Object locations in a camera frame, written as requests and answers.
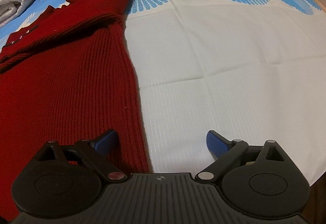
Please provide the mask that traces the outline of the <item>dark red knit sweater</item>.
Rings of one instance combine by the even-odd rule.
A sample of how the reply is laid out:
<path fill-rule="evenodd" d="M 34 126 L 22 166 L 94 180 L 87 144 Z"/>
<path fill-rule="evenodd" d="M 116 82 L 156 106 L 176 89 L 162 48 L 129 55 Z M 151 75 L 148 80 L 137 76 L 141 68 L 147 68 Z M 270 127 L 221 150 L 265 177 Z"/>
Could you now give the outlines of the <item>dark red knit sweater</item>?
<path fill-rule="evenodd" d="M 15 178 L 49 140 L 70 145 L 109 129 L 110 160 L 147 173 L 134 68 L 124 45 L 130 0 L 67 0 L 12 33 L 1 50 L 1 217 L 14 219 Z"/>

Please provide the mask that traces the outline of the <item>blue white patterned bedsheet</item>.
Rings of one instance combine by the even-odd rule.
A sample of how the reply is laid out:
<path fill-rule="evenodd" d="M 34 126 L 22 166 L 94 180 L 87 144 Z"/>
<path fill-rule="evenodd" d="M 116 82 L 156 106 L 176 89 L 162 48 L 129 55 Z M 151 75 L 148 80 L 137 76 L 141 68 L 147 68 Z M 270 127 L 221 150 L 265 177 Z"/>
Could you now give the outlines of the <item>blue white patterned bedsheet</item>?
<path fill-rule="evenodd" d="M 48 7 L 1 28 L 1 43 Z M 276 140 L 310 184 L 325 172 L 325 11 L 314 0 L 131 0 L 125 36 L 152 168 L 198 173 L 206 133 Z"/>

